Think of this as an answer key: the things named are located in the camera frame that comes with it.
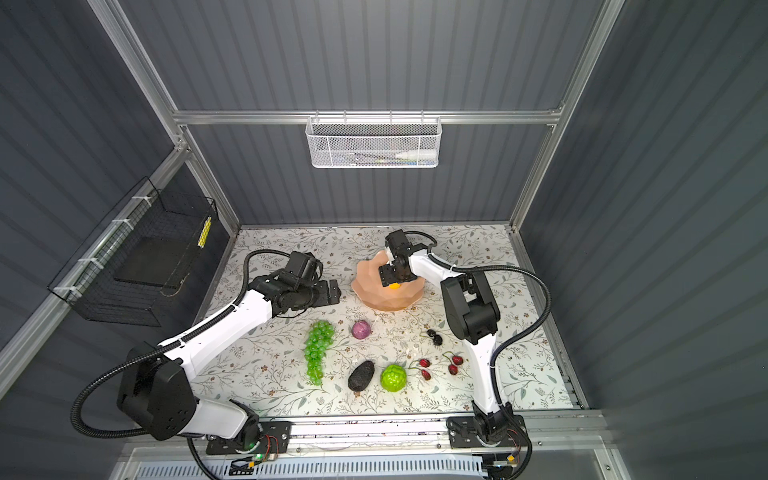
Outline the green fake grape bunch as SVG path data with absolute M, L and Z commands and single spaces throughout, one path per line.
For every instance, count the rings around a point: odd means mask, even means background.
M 321 386 L 324 378 L 323 362 L 334 342 L 335 328 L 328 321 L 321 320 L 311 325 L 304 346 L 307 363 L 307 377 L 311 384 Z

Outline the black fake cherry pair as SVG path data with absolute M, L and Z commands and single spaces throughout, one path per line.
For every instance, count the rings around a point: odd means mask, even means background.
M 434 346 L 442 346 L 444 343 L 443 337 L 433 329 L 426 331 L 427 337 L 430 339 Z

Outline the green bumpy fake fruit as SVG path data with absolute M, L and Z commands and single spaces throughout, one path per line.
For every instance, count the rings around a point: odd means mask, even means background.
M 380 385 L 388 392 L 399 392 L 407 385 L 407 372 L 398 364 L 388 365 L 380 375 Z

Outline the dark fake avocado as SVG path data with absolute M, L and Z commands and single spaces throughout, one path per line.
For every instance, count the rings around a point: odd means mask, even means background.
M 347 380 L 348 388 L 353 392 L 364 391 L 371 383 L 375 373 L 375 364 L 371 360 L 365 360 L 358 365 Z

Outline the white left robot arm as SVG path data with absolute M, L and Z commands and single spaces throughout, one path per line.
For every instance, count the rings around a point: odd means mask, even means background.
M 220 353 L 256 327 L 289 314 L 336 305 L 337 281 L 323 277 L 311 253 L 286 254 L 284 267 L 252 277 L 245 268 L 237 296 L 225 307 L 158 346 L 129 352 L 132 366 L 121 375 L 117 407 L 156 440 L 174 436 L 214 436 L 254 449 L 261 441 L 258 415 L 230 400 L 197 396 L 192 380 Z

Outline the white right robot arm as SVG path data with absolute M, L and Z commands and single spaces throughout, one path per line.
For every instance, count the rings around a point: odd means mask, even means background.
M 447 324 L 470 362 L 475 434 L 485 445 L 499 443 L 510 421 L 492 378 L 500 309 L 485 274 L 435 259 L 424 249 L 385 252 L 387 262 L 379 268 L 383 286 L 424 279 L 440 288 Z

